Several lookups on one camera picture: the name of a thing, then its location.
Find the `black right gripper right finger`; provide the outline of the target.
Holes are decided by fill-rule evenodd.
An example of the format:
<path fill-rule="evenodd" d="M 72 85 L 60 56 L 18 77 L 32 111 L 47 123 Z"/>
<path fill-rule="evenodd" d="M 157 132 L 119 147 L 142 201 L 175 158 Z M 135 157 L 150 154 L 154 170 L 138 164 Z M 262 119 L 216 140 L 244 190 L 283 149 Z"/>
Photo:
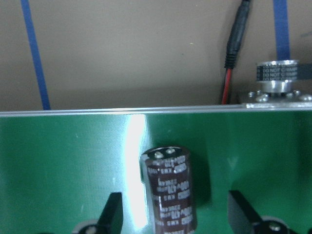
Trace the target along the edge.
<path fill-rule="evenodd" d="M 234 234 L 263 234 L 263 219 L 238 190 L 228 191 L 228 223 Z"/>

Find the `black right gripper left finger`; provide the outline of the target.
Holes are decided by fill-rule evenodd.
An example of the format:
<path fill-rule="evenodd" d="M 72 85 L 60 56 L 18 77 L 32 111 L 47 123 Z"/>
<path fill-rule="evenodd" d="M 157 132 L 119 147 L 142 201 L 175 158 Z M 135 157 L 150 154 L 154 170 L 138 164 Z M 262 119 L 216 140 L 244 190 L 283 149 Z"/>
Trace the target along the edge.
<path fill-rule="evenodd" d="M 122 193 L 111 193 L 96 225 L 97 234 L 120 234 L 122 230 Z"/>

